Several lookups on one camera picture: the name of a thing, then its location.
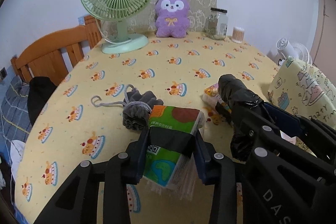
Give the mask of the cotton swab container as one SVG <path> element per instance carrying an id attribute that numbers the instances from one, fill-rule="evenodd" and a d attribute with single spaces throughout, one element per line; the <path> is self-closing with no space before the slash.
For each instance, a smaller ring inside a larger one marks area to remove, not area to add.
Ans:
<path id="1" fill-rule="evenodd" d="M 234 27 L 233 31 L 232 31 L 231 40 L 234 43 L 241 44 L 243 42 L 243 40 L 244 40 L 244 34 L 245 34 L 244 28 Z"/>

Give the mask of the grey drawstring pouch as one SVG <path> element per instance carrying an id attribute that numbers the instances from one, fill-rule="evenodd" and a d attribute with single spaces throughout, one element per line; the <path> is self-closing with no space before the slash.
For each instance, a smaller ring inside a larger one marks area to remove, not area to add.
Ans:
<path id="1" fill-rule="evenodd" d="M 102 102 L 100 96 L 93 96 L 91 104 L 94 107 L 121 106 L 123 126 L 129 130 L 142 131 L 148 127 L 154 106 L 163 106 L 164 102 L 158 99 L 152 91 L 141 94 L 132 84 L 128 84 L 123 90 L 122 101 Z"/>

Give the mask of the black cloth on chair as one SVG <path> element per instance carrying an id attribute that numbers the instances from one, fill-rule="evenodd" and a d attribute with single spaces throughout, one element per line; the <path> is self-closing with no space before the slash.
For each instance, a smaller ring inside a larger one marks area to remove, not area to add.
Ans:
<path id="1" fill-rule="evenodd" d="M 44 76 L 34 77 L 29 82 L 27 110 L 32 126 L 56 88 L 57 86 Z"/>

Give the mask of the white clothes on bed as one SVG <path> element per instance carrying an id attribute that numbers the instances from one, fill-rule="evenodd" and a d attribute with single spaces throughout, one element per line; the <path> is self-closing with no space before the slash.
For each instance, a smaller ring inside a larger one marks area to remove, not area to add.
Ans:
<path id="1" fill-rule="evenodd" d="M 16 181 L 19 164 L 23 159 L 25 142 L 21 140 L 12 140 L 7 142 L 1 140 L 1 159 L 11 169 L 11 177 Z"/>

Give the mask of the black plastic bag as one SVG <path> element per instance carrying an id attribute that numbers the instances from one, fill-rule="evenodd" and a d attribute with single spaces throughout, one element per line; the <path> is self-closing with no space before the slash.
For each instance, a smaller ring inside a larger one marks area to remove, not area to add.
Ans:
<path id="1" fill-rule="evenodd" d="M 231 109 L 229 120 L 233 123 L 234 134 L 230 143 L 233 158 L 245 162 L 254 146 L 257 136 L 256 126 L 249 112 L 262 113 L 263 100 L 249 90 L 232 74 L 222 75 L 218 80 L 219 94 Z"/>

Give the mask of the purple plush bunny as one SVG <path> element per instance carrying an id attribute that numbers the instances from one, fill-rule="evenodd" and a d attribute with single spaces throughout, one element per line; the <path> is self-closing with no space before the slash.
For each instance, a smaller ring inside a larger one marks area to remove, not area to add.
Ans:
<path id="1" fill-rule="evenodd" d="M 188 0 L 158 0 L 155 5 L 156 36 L 184 38 L 190 26 Z"/>

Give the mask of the yellow patterned storage box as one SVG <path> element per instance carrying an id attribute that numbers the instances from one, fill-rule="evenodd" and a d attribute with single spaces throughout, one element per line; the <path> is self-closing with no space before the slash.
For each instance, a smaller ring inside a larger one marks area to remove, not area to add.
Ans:
<path id="1" fill-rule="evenodd" d="M 273 105 L 335 128 L 335 86 L 317 67 L 293 57 L 281 65 L 268 88 Z"/>

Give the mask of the yellow cartoon tissue pack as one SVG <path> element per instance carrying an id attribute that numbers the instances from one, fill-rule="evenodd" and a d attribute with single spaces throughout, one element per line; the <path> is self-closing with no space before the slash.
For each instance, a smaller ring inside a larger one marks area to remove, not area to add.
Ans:
<path id="1" fill-rule="evenodd" d="M 228 104 L 225 103 L 219 94 L 219 85 L 215 83 L 203 91 L 202 100 L 209 106 L 211 110 L 214 110 L 218 114 L 223 114 L 224 117 L 231 115 L 231 109 Z"/>

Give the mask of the blue plaid bedding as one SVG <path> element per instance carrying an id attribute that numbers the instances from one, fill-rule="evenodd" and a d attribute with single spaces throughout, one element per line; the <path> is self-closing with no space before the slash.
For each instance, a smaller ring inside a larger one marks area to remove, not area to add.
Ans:
<path id="1" fill-rule="evenodd" d="M 15 76 L 1 100 L 1 158 L 12 165 L 11 151 L 22 150 L 32 125 L 27 110 L 29 85 Z"/>

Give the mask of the wall power socket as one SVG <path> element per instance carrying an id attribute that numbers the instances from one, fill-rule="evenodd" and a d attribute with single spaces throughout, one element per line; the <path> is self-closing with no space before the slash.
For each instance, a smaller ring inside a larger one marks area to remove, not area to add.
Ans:
<path id="1" fill-rule="evenodd" d="M 2 68 L 2 69 L 0 70 L 0 80 L 1 80 L 1 81 L 4 80 L 4 79 L 6 78 L 6 76 L 7 76 L 6 68 Z"/>

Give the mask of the white standing fan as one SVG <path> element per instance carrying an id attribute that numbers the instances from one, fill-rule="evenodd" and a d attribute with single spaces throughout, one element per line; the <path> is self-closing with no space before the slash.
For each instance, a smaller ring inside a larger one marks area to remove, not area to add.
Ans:
<path id="1" fill-rule="evenodd" d="M 293 57 L 312 65 L 310 53 L 307 47 L 301 43 L 290 42 L 288 39 L 282 38 L 276 43 L 276 48 L 283 59 Z"/>

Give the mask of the glass jar with lid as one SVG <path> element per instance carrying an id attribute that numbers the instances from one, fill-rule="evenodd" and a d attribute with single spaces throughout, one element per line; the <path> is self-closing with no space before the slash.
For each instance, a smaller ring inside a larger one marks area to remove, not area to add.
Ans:
<path id="1" fill-rule="evenodd" d="M 227 35 L 227 27 L 227 10 L 214 7 L 210 8 L 210 14 L 205 24 L 207 36 L 214 40 L 224 40 Z"/>

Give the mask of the green tissue pack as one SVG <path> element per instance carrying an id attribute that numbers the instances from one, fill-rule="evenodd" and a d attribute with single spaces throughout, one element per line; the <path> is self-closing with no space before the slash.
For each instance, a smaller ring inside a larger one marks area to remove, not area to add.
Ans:
<path id="1" fill-rule="evenodd" d="M 164 190 L 192 200 L 197 170 L 193 156 L 196 135 L 203 135 L 201 110 L 155 105 L 149 117 L 150 143 L 143 172 L 152 191 Z"/>

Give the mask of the yellow cake-print tablecloth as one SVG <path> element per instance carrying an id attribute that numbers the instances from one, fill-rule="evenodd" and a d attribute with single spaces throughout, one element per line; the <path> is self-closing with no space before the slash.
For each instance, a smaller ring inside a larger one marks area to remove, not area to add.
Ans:
<path id="1" fill-rule="evenodd" d="M 230 73 L 261 98 L 292 114 L 306 114 L 297 84 L 301 67 L 296 62 L 283 72 L 246 42 L 216 41 L 200 33 L 183 39 L 150 35 L 146 47 L 120 55 L 96 46 L 62 80 L 33 125 L 18 168 L 16 206 L 33 223 L 81 161 L 107 161 L 138 138 L 123 126 L 120 106 L 94 107 L 93 96 L 117 102 L 131 84 L 140 92 L 152 91 L 167 106 L 199 109 L 205 115 L 205 140 L 229 154 L 232 127 L 202 101 L 204 90 Z"/>

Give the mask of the beige door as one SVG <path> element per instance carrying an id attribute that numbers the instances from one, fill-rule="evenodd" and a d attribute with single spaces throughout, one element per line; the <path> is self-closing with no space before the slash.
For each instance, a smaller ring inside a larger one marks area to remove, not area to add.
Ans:
<path id="1" fill-rule="evenodd" d="M 310 55 L 313 64 L 335 84 L 335 0 L 318 0 L 318 18 Z"/>

